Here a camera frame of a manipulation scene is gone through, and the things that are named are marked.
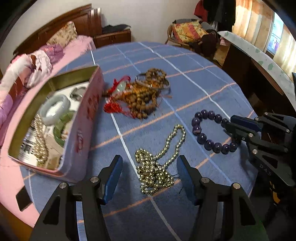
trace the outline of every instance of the green jade bangle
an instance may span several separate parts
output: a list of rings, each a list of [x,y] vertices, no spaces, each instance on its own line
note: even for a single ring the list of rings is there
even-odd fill
[[[61,147],[64,147],[65,145],[65,141],[61,138],[62,131],[65,128],[66,124],[72,120],[74,114],[74,110],[69,110],[68,112],[63,114],[58,120],[58,122],[54,125],[54,139]]]

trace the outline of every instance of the white jade bangle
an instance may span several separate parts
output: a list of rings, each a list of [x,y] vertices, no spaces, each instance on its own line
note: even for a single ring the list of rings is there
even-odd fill
[[[46,116],[48,110],[57,102],[62,101],[61,107],[52,116]],[[54,95],[49,98],[39,110],[40,118],[44,125],[51,126],[58,122],[62,114],[66,113],[70,108],[70,101],[65,95]]]

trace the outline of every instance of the curtain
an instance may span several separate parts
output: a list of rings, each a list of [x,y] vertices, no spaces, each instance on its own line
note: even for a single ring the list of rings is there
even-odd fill
[[[266,52],[274,12],[261,0],[236,0],[236,19],[232,32]]]
[[[284,25],[283,34],[273,59],[293,81],[292,72],[296,72],[296,41]]]

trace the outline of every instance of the amethyst bead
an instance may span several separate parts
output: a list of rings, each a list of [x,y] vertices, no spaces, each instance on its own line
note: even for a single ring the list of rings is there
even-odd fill
[[[208,117],[209,117],[210,120],[213,120],[215,118],[215,112],[213,112],[212,110],[210,110]]]
[[[201,145],[203,145],[205,142],[206,142],[206,140],[207,140],[207,136],[205,135],[205,134],[203,134],[203,133],[200,133],[198,136],[197,136],[197,142],[199,143],[199,144],[201,144]]]
[[[197,136],[199,133],[201,133],[202,132],[202,128],[200,127],[200,126],[194,126],[193,128],[192,128],[192,133],[195,135],[195,136]]]
[[[214,146],[214,142],[212,140],[207,140],[204,144],[206,150],[211,150]]]
[[[229,153],[229,151],[230,151],[230,146],[228,145],[228,144],[224,144],[223,146],[222,146],[222,150],[221,150],[221,152],[223,153],[223,154],[228,154]]]
[[[204,119],[207,119],[207,118],[208,118],[209,113],[208,113],[206,110],[202,110],[202,111],[201,111],[201,114],[202,114],[202,117],[203,117]]]
[[[219,124],[221,121],[222,121],[222,116],[220,114],[216,114],[215,115],[215,122]]]
[[[227,122],[229,122],[229,120],[226,119],[226,118],[224,118],[224,119],[221,121],[221,126],[222,126],[223,128],[225,128]]]
[[[213,151],[215,153],[219,153],[222,150],[222,144],[217,142],[214,144]]]
[[[237,150],[237,144],[236,144],[236,143],[231,142],[231,143],[229,144],[229,146],[230,146],[230,151],[231,151],[231,152],[235,152],[235,151]]]
[[[202,121],[202,114],[200,112],[196,112],[194,115],[195,118],[199,118]]]
[[[200,119],[199,118],[193,118],[191,121],[192,126],[199,126],[200,124]]]

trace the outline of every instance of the blue checkered tablecloth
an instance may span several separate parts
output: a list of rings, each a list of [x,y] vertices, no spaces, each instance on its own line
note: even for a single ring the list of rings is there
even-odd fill
[[[180,154],[185,155],[202,176],[224,185],[238,182],[247,194],[251,192],[257,170],[248,161],[246,145],[243,143],[236,152],[228,155],[215,154],[200,146],[191,132],[191,120],[202,109],[213,110],[223,118],[232,115],[256,117],[239,86],[224,71],[183,48],[132,42],[87,52],[65,66],[59,74],[95,64],[101,67],[109,86],[112,86],[114,78],[119,80],[129,75],[133,80],[137,74],[152,67],[163,69],[171,85],[172,98],[164,97],[157,111],[146,120],[107,114],[103,111],[104,101],[98,109],[86,178],[98,175],[116,154],[123,158],[123,170],[113,199],[102,207],[111,240],[188,240],[198,207],[193,206],[181,190],[181,181],[176,179],[172,188],[149,197],[141,194],[135,171],[135,151],[145,148],[153,154],[158,153],[176,124],[184,125],[187,132]],[[204,120],[201,127],[208,139],[230,142],[230,137],[214,121]],[[180,133],[172,140],[168,153],[160,159],[161,164],[171,157],[179,138]],[[41,212],[60,181],[32,175],[23,167],[21,171],[26,189],[36,209]],[[168,167],[168,171],[177,174],[176,162]],[[221,223],[222,205],[218,207],[217,217],[217,223]],[[77,219],[80,240],[87,240],[81,203],[77,204]]]

